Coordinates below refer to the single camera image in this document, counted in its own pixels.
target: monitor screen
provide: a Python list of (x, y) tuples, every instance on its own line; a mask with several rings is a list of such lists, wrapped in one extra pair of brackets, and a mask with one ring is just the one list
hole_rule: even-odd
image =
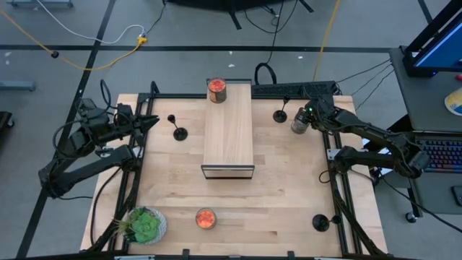
[(417, 60), (415, 67), (462, 71), (462, 23), (438, 38), (434, 47)]

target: keyboard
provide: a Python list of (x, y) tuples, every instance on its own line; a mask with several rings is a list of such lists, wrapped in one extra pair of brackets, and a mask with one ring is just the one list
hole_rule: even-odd
[(260, 84), (252, 86), (252, 94), (257, 95), (289, 95), (318, 97), (319, 95), (333, 95), (338, 91), (335, 81), (327, 82), (299, 82), (284, 84)]
[(416, 143), (430, 156), (426, 172), (462, 173), (462, 136), (417, 136)]

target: yellow cable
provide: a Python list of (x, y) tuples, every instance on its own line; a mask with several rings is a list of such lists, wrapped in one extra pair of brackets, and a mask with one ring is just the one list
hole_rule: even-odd
[(323, 58), (324, 46), (326, 46), (327, 44), (327, 39), (329, 38), (329, 34), (331, 33), (332, 24), (334, 23), (335, 16), (337, 14), (337, 9), (339, 8), (339, 5), (340, 5), (340, 0), (337, 0), (337, 2), (335, 3), (334, 12), (332, 12), (331, 21), (329, 21), (329, 25), (327, 27), (326, 33), (324, 34), (323, 45), (321, 46), (321, 52), (319, 53), (318, 62), (316, 62), (315, 73), (313, 75), (313, 81), (316, 80), (316, 74), (318, 73), (318, 67), (321, 64), (321, 60)]
[[(14, 20), (13, 18), (11, 18), (4, 10), (0, 9), (0, 14), (2, 14), (3, 16), (5, 16), (5, 18), (7, 18), (18, 30), (21, 31), (21, 33), (24, 33), (29, 39), (31, 39), (34, 43), (36, 43), (37, 45), (39, 45), (40, 47), (42, 47), (42, 49), (44, 49), (45, 51), (49, 52), (49, 54), (53, 54), (53, 51), (50, 50), (49, 48), (46, 48), (46, 46), (44, 46), (42, 43), (40, 43), (38, 40), (36, 40), (33, 36), (31, 36), (28, 32), (26, 32), (24, 29), (22, 29), (21, 26), (19, 26)], [(68, 60), (67, 58), (64, 58), (64, 57), (59, 57), (62, 61), (68, 63), (68, 64), (71, 64), (72, 66), (78, 68), (78, 69), (81, 69), (81, 70), (84, 70), (84, 71), (97, 71), (97, 70), (101, 70), (101, 69), (106, 69), (112, 65), (114, 65), (117, 61), (120, 61), (121, 59), (133, 54), (136, 50), (138, 50), (138, 48), (143, 45), (144, 43), (147, 42), (147, 39), (145, 37), (138, 37), (138, 44), (136, 45), (136, 47), (126, 53), (126, 54), (123, 54), (122, 56), (116, 58), (114, 61), (112, 61), (111, 63), (107, 64), (107, 65), (104, 65), (104, 66), (101, 66), (101, 67), (98, 67), (98, 68), (92, 68), (92, 69), (89, 69), (89, 68), (84, 68), (82, 66), (79, 66), (75, 63), (73, 63), (72, 61)]]

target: green succulent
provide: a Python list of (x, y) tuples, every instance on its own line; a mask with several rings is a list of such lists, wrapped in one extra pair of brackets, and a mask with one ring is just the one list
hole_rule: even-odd
[(145, 243), (157, 237), (160, 221), (151, 214), (143, 212), (133, 220), (131, 229), (135, 232), (136, 242)]

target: blue screen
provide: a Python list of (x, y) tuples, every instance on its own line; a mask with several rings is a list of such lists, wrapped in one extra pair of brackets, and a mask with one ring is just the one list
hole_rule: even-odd
[(415, 63), (417, 67), (462, 69), (462, 23)]

